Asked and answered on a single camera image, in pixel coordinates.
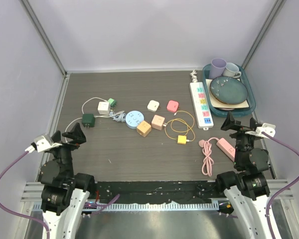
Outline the dark green cube socket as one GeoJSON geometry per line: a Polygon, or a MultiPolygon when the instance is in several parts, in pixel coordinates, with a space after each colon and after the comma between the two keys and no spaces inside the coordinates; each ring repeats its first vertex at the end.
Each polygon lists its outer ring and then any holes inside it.
{"type": "Polygon", "coordinates": [[[82,126],[85,128],[91,128],[95,126],[95,117],[93,114],[83,114],[82,115],[82,126]]]}

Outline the white multicolour power strip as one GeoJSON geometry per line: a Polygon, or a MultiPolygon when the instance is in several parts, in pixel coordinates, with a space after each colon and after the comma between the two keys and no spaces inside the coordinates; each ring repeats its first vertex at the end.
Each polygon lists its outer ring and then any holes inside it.
{"type": "Polygon", "coordinates": [[[206,92],[202,82],[198,81],[197,70],[190,73],[189,84],[193,107],[196,115],[197,126],[203,130],[209,130],[214,126],[211,111],[207,102],[206,92]]]}

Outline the orange cube socket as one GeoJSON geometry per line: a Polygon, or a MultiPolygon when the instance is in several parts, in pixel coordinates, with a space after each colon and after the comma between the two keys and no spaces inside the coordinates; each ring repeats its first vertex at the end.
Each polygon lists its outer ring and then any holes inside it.
{"type": "Polygon", "coordinates": [[[142,137],[146,137],[151,132],[151,125],[145,120],[137,126],[137,133],[142,137]]]}

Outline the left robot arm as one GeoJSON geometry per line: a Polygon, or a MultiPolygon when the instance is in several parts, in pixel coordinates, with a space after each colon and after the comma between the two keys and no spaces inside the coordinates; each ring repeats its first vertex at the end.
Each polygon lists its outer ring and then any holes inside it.
{"type": "Polygon", "coordinates": [[[75,238],[82,210],[87,199],[96,193],[92,175],[74,173],[72,151],[86,142],[79,123],[69,132],[56,131],[53,136],[35,139],[38,152],[50,153],[53,159],[40,168],[41,209],[47,230],[44,239],[75,238]]]}

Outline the green plug adapter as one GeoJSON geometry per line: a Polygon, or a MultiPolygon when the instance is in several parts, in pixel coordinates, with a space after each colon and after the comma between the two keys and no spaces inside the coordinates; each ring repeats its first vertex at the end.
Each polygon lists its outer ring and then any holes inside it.
{"type": "Polygon", "coordinates": [[[117,101],[113,98],[109,98],[108,102],[109,102],[111,108],[114,108],[117,105],[117,101]]]}

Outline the pink power strip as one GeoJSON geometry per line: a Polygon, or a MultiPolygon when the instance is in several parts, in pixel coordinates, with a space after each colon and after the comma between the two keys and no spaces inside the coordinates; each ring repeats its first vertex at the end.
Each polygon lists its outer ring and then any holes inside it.
{"type": "Polygon", "coordinates": [[[234,162],[235,148],[226,139],[219,139],[216,145],[230,158],[231,161],[234,162]]]}

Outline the cream square plate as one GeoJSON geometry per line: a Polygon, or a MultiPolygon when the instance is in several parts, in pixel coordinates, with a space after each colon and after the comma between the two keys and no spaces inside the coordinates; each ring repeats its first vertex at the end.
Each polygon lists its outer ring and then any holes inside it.
{"type": "Polygon", "coordinates": [[[243,109],[243,108],[248,108],[249,104],[247,102],[247,100],[245,100],[244,102],[240,103],[240,104],[236,104],[236,105],[231,105],[231,104],[225,104],[222,103],[220,101],[218,101],[212,94],[210,91],[210,83],[212,82],[211,79],[206,79],[206,85],[207,85],[207,90],[209,93],[209,99],[211,102],[211,105],[215,108],[220,108],[220,109],[243,109]]]}

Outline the dark blue plate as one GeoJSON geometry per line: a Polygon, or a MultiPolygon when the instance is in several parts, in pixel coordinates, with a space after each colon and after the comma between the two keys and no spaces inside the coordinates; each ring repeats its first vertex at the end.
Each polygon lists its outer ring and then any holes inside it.
{"type": "Polygon", "coordinates": [[[211,94],[220,102],[236,105],[244,102],[248,97],[245,85],[232,77],[220,76],[210,83],[211,94]]]}

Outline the white cube socket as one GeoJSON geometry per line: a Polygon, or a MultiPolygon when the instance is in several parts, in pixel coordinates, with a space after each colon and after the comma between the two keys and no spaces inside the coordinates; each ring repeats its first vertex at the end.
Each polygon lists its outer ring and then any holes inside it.
{"type": "Polygon", "coordinates": [[[100,115],[108,115],[111,111],[111,105],[109,102],[99,102],[97,110],[100,115]]]}

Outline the yellow charger block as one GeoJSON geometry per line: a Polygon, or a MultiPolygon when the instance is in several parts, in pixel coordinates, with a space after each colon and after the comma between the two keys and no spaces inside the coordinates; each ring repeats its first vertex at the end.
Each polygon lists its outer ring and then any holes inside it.
{"type": "Polygon", "coordinates": [[[186,137],[186,135],[179,135],[177,137],[177,143],[185,145],[187,143],[187,137],[186,137]]]}

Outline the purple cup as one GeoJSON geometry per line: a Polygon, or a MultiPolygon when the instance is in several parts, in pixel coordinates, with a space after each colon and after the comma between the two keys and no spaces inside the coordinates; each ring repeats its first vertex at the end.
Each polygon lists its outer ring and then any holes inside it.
{"type": "Polygon", "coordinates": [[[227,62],[222,58],[215,58],[211,61],[209,79],[221,76],[226,68],[227,62]]]}

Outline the red pink flat charger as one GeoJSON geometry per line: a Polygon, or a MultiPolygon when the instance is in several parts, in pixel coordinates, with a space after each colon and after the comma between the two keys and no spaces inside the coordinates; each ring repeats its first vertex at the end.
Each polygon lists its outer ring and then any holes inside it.
{"type": "Polygon", "coordinates": [[[167,103],[166,109],[167,109],[169,112],[172,112],[172,113],[177,112],[178,109],[179,109],[179,102],[174,101],[174,100],[170,100],[170,101],[167,103]]]}

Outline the pink cube socket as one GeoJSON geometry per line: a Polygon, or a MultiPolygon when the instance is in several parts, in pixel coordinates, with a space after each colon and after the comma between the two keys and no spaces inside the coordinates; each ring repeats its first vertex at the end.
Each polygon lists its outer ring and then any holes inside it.
{"type": "Polygon", "coordinates": [[[154,129],[162,130],[164,127],[166,127],[165,117],[154,115],[151,121],[151,126],[154,129]]]}

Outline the white flat charger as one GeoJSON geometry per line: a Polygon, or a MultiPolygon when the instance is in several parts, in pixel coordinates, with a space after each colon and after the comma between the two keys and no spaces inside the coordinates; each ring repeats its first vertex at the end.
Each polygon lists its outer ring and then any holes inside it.
{"type": "Polygon", "coordinates": [[[147,105],[147,109],[150,112],[156,112],[159,109],[159,105],[160,105],[160,103],[158,101],[150,100],[147,105]]]}

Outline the black mounting base plate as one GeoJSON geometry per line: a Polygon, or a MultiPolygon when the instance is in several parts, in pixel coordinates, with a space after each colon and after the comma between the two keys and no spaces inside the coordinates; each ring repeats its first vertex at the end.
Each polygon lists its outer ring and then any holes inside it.
{"type": "Polygon", "coordinates": [[[99,181],[95,184],[101,203],[120,195],[117,204],[195,204],[224,198],[214,181],[99,181]]]}

